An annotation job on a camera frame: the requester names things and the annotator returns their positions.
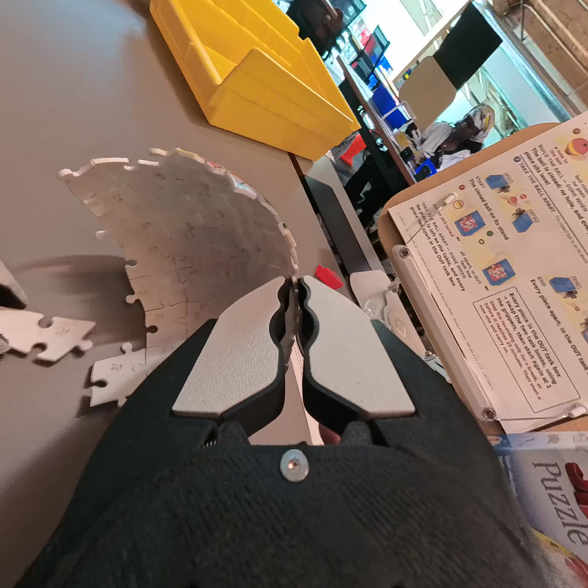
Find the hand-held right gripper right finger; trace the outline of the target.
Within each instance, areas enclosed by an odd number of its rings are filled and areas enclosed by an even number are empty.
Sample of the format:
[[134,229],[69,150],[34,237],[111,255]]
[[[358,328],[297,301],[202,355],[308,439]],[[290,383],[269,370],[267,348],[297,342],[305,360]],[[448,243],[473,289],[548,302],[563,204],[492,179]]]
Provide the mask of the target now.
[[351,422],[416,412],[384,344],[364,311],[306,275],[298,280],[298,341],[307,412],[342,435]]

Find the silver panel with black inset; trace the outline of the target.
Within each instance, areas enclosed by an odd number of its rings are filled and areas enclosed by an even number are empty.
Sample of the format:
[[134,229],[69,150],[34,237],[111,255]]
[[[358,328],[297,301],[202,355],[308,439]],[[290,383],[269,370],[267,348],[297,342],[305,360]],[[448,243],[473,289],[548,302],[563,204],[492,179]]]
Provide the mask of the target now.
[[323,156],[313,162],[290,154],[305,194],[311,203],[330,249],[329,261],[320,262],[344,282],[339,291],[357,302],[349,283],[356,272],[383,270],[383,266],[356,215],[333,162]]

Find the white tray with clear clips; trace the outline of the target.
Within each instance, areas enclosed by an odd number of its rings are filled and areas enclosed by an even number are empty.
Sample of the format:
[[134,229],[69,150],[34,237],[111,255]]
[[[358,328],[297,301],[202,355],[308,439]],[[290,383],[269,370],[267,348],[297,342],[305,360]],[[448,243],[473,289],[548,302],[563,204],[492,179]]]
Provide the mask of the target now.
[[369,270],[351,274],[349,283],[357,303],[369,318],[382,322],[430,368],[449,381],[440,359],[425,347],[401,301],[399,279],[390,280],[383,270]]

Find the wooden storage shelf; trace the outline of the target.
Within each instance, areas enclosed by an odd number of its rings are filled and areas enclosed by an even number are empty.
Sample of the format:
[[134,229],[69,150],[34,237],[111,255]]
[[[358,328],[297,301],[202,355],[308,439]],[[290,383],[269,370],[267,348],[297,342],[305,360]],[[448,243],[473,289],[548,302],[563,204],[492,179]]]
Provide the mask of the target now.
[[411,187],[417,183],[415,163],[403,158],[394,137],[395,130],[380,117],[372,100],[379,82],[398,98],[393,82],[387,80],[387,72],[381,67],[390,41],[378,23],[368,26],[369,1],[331,1],[330,4],[342,10],[343,25],[330,50],[324,53],[323,62],[336,89],[342,93],[343,105],[351,111],[351,134],[361,134],[366,151],[372,155],[388,185],[393,180],[392,172],[386,168],[387,158],[390,158],[403,177],[402,185]]

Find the blue puzzle box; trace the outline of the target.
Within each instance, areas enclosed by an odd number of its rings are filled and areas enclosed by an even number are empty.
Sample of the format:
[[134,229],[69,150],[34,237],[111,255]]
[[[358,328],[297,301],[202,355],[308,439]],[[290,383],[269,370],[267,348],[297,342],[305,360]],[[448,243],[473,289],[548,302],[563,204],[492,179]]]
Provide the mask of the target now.
[[493,435],[557,587],[587,587],[587,432]]

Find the beige and black divider panel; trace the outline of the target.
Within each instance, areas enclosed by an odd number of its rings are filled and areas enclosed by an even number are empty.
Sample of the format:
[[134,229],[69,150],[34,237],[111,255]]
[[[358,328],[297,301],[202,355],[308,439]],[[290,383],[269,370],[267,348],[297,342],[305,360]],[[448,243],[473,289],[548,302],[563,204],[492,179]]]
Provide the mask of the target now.
[[467,4],[440,48],[420,60],[401,86],[399,98],[425,129],[450,107],[457,92],[502,43],[474,4]]

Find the printed instruction sheet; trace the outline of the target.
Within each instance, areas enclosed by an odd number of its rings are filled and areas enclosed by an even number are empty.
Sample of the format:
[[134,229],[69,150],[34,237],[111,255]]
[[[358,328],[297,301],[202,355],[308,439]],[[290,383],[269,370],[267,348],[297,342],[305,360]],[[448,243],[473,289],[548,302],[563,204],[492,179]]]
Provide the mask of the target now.
[[505,433],[587,416],[587,113],[388,210]]

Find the white clamp bar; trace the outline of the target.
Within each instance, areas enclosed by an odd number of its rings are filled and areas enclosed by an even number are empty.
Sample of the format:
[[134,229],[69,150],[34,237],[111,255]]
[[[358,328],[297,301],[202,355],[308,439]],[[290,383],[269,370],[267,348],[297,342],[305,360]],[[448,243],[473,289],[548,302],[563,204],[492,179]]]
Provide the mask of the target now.
[[469,367],[410,249],[394,246],[391,263],[455,391],[480,422],[499,424],[492,402]]

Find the orange box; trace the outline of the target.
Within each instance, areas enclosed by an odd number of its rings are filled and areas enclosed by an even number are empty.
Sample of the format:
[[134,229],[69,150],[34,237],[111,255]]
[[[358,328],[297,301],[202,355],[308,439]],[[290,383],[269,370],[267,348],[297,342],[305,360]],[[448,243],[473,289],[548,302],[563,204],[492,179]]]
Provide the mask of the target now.
[[353,162],[354,162],[354,158],[361,152],[363,152],[366,149],[366,144],[364,142],[363,137],[361,136],[361,134],[356,133],[352,140],[349,143],[349,146],[347,146],[344,151],[342,152],[342,154],[340,155],[340,160],[352,167],[353,166]]

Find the partly built puzzle ball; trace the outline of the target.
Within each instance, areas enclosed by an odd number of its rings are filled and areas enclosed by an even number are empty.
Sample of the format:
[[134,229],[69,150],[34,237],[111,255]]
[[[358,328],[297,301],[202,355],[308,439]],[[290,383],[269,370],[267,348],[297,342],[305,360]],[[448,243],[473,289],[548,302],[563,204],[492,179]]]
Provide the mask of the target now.
[[119,406],[209,319],[277,277],[298,271],[296,243],[271,204],[197,154],[152,150],[155,160],[92,159],[60,179],[100,220],[127,261],[146,349],[96,362],[90,406]]

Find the yellow plastic bin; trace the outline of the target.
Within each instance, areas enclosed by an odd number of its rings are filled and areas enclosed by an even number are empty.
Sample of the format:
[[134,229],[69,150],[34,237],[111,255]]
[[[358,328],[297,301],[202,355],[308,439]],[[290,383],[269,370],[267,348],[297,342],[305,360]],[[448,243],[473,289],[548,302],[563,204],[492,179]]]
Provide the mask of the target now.
[[151,1],[208,122],[313,161],[359,122],[310,40],[272,1]]

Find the wooden board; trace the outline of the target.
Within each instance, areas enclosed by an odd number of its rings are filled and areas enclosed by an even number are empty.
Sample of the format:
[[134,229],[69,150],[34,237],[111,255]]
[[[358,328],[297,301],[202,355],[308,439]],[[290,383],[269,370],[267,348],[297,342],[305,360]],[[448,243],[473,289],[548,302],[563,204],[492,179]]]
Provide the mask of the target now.
[[[414,199],[420,199],[420,197],[439,186],[453,182],[454,179],[465,173],[469,173],[472,169],[480,166],[481,164],[494,159],[498,156],[503,155],[505,152],[518,148],[521,144],[534,140],[535,137],[544,134],[555,128],[561,130],[563,123],[540,123],[531,127],[525,128],[518,131],[512,136],[505,138],[504,140],[489,146],[488,148],[480,151],[479,153],[472,155],[471,157],[453,165],[444,171],[437,173],[436,175],[423,180],[411,187],[408,187],[401,191],[399,194],[390,198],[380,214],[378,219],[378,237],[383,249],[387,255],[387,258],[391,262],[392,249],[396,245],[405,245],[406,238],[400,233],[396,225],[394,224],[388,210],[399,206],[403,202],[412,201]],[[483,423],[477,419],[478,425],[481,427],[485,435],[497,435],[503,433],[502,425],[495,423]]]

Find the white puzzle piece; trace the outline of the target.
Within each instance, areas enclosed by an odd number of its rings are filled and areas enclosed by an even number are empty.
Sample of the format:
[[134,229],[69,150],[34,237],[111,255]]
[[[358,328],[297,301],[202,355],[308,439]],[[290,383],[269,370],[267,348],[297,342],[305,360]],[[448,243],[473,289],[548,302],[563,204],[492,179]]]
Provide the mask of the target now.
[[93,343],[86,338],[96,323],[54,317],[47,327],[40,325],[43,314],[25,310],[1,308],[1,352],[15,351],[27,355],[36,346],[43,350],[36,358],[54,363],[72,350],[86,352]]

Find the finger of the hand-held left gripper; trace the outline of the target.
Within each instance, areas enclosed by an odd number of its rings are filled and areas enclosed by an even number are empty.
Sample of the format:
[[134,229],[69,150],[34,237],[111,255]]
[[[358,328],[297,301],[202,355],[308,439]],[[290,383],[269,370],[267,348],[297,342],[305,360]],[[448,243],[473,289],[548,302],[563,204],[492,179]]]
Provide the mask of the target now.
[[26,293],[3,261],[1,266],[1,307],[25,309],[29,304]]

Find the red plastic piece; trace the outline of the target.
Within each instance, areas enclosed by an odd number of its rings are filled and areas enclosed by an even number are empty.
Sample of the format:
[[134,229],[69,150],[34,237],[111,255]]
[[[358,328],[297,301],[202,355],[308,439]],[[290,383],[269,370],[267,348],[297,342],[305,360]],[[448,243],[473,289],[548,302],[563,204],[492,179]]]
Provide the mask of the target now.
[[322,265],[317,265],[314,277],[332,290],[340,290],[345,285],[335,272]]

